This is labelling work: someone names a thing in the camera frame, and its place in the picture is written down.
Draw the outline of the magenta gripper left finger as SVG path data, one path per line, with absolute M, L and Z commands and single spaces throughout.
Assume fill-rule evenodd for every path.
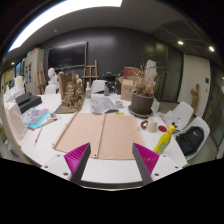
M 79 184 L 91 153 L 89 143 L 81 145 L 67 153 L 64 158 L 72 173 L 71 182 Z

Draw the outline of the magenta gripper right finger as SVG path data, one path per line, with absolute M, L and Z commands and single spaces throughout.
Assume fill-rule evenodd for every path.
M 143 184 L 147 185 L 151 183 L 151 174 L 156 163 L 158 162 L 159 155 L 137 143 L 133 144 L 132 153 L 140 171 Z

